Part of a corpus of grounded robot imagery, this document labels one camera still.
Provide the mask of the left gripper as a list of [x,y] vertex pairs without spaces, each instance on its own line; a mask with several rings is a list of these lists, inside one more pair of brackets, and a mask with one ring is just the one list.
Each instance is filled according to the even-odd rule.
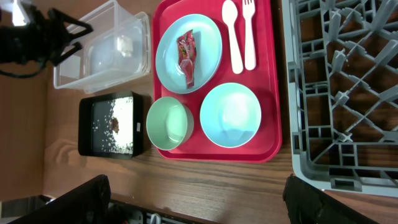
[[[54,66],[65,61],[68,57],[82,49],[79,42],[75,42],[71,49],[59,49],[59,36],[83,37],[91,32],[90,24],[79,21],[55,8],[48,11],[48,18],[35,7],[30,7],[30,18],[33,20],[25,26],[1,26],[1,63],[25,64],[28,61],[51,61]],[[81,27],[81,31],[70,33],[69,25]]]

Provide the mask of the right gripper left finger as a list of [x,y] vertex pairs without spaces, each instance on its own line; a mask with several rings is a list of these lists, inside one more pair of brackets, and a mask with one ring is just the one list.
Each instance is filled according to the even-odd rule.
[[106,223],[110,199],[108,177],[101,174],[11,224]]

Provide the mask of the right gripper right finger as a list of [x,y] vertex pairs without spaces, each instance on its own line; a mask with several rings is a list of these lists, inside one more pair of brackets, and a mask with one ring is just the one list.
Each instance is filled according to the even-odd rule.
[[294,175],[287,178],[282,198],[291,224],[377,224]]

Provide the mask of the white tissue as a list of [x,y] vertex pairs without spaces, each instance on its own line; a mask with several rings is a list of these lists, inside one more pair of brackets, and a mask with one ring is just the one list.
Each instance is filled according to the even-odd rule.
[[130,37],[126,35],[120,35],[116,41],[116,47],[118,52],[123,57],[132,57],[133,52],[133,41]]

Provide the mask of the rice and food scraps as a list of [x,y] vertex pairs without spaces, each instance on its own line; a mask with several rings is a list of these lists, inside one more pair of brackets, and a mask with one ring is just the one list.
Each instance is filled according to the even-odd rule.
[[95,152],[133,153],[133,97],[93,104],[92,147]]

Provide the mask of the green bowl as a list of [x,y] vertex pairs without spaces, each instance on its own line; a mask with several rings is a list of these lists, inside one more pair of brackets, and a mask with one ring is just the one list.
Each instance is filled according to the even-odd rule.
[[147,135],[161,151],[171,151],[188,141],[194,129],[192,112],[176,98],[156,100],[146,119]]

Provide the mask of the red snack wrapper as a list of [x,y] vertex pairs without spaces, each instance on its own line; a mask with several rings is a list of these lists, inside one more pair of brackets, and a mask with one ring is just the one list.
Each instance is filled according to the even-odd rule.
[[178,65],[185,75],[187,88],[194,86],[194,69],[197,57],[196,42],[193,30],[177,38]]

